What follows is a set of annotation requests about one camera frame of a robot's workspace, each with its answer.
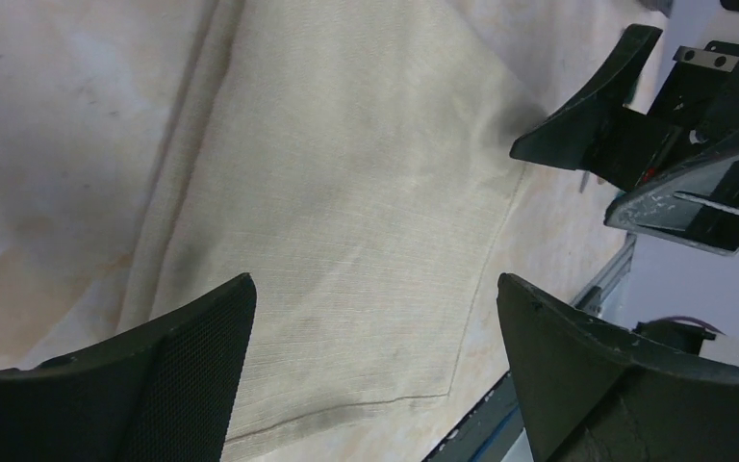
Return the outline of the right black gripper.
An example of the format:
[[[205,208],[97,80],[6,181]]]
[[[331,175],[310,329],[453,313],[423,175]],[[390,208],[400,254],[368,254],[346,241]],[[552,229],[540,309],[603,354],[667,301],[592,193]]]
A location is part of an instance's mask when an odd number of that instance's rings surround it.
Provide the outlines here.
[[[704,49],[680,48],[649,111],[624,108],[661,35],[654,26],[627,26],[588,82],[517,138],[509,155],[547,167],[589,168],[628,192],[607,208],[609,227],[734,255],[739,143],[702,151],[739,132],[739,45],[712,41]]]

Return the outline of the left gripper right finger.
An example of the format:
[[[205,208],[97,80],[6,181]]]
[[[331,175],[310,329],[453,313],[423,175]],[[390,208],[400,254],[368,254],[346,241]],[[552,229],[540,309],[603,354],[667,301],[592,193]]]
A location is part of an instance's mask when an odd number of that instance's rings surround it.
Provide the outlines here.
[[[515,274],[497,310],[537,461],[739,461],[739,367],[594,318]]]

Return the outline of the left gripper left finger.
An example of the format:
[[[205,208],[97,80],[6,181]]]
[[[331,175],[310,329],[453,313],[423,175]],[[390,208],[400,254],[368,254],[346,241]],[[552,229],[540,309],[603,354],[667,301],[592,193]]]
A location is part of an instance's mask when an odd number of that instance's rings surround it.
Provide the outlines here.
[[[243,273],[109,340],[0,371],[0,461],[217,461],[256,303]]]

